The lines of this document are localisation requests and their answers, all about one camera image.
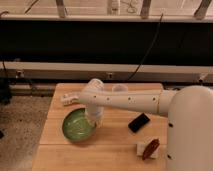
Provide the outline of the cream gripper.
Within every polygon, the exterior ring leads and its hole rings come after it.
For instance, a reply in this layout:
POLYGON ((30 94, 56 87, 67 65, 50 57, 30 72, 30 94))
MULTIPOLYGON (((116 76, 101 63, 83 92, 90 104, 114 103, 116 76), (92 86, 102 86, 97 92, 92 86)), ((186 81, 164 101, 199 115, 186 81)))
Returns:
POLYGON ((102 116, 99 114, 92 115, 92 114, 87 113, 86 119, 87 119, 88 123, 93 127, 99 128, 102 124, 102 116))

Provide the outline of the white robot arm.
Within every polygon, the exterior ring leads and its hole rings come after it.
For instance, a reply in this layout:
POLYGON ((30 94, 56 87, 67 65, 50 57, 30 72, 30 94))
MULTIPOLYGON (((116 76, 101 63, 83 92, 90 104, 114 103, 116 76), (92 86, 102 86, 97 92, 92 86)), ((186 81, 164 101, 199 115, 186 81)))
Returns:
POLYGON ((91 80, 79 101, 168 117, 166 171, 213 171, 213 89, 103 91, 91 80))

